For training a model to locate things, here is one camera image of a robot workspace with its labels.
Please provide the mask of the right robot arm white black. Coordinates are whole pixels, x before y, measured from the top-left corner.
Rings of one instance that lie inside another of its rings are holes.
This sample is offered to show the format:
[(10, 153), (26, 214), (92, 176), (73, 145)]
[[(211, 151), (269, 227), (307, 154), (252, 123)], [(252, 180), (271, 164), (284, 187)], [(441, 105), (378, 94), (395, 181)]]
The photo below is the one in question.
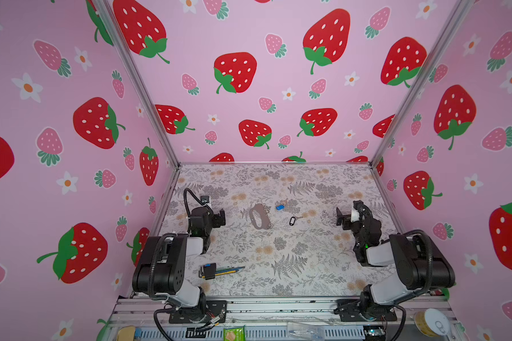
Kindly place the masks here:
[(334, 314), (343, 321), (356, 318), (393, 321), (394, 310), (401, 303), (455, 284), (452, 266), (426, 232), (391, 234), (382, 240), (381, 221), (361, 200), (353, 202), (347, 215), (337, 210), (336, 224), (352, 232), (353, 252), (361, 266), (394, 266), (396, 271), (377, 284), (367, 285), (358, 299), (337, 301)]

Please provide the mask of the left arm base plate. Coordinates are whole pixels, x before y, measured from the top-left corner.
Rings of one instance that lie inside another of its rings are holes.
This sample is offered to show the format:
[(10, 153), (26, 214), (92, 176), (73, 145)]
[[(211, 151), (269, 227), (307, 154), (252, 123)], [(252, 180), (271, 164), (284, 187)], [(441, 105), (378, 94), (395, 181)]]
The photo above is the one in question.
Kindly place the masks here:
[(169, 324), (205, 324), (214, 318), (218, 318), (218, 323), (224, 323), (227, 307), (227, 301), (211, 300), (193, 308), (179, 308), (170, 314)]

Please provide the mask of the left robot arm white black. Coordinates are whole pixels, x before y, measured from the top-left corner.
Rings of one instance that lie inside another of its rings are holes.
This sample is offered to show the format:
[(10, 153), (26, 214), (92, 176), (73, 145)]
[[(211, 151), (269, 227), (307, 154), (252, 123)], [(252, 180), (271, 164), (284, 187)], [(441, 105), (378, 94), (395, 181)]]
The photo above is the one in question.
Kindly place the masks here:
[(208, 251), (211, 233), (226, 225), (226, 214), (223, 209), (215, 213), (208, 196), (197, 197), (189, 188), (183, 190), (183, 203), (187, 232), (166, 233), (146, 241), (132, 277), (132, 290), (178, 308), (203, 310), (204, 290), (184, 279), (186, 259)]

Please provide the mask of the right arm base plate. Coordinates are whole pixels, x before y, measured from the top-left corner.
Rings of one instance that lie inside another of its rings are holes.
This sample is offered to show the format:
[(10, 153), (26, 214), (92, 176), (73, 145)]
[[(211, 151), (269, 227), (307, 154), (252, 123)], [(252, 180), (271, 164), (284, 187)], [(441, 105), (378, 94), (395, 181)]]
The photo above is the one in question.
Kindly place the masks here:
[(398, 320), (395, 308), (390, 305), (364, 303), (359, 299), (339, 299), (334, 315), (342, 322), (394, 322)]

